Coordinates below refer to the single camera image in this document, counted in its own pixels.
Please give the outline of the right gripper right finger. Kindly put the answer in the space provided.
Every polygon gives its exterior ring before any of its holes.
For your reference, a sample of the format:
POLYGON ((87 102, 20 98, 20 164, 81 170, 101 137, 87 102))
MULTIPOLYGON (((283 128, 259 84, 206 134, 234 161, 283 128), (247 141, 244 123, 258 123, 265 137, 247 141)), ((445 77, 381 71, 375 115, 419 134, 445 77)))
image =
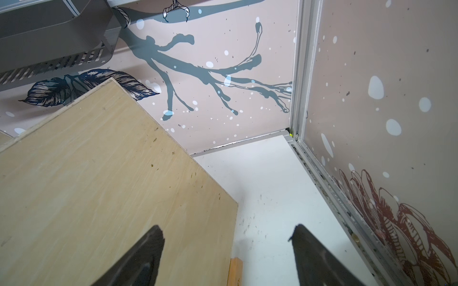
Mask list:
POLYGON ((363 285, 304 225, 295 227, 289 241, 301 286, 363 285))

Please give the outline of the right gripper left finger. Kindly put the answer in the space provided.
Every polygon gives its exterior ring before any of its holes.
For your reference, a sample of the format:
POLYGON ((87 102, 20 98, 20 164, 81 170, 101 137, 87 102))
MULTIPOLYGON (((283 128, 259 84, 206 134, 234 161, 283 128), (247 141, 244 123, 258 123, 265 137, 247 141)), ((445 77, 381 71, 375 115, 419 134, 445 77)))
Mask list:
POLYGON ((165 239, 159 226, 151 227, 95 286, 153 286, 156 283, 165 239))

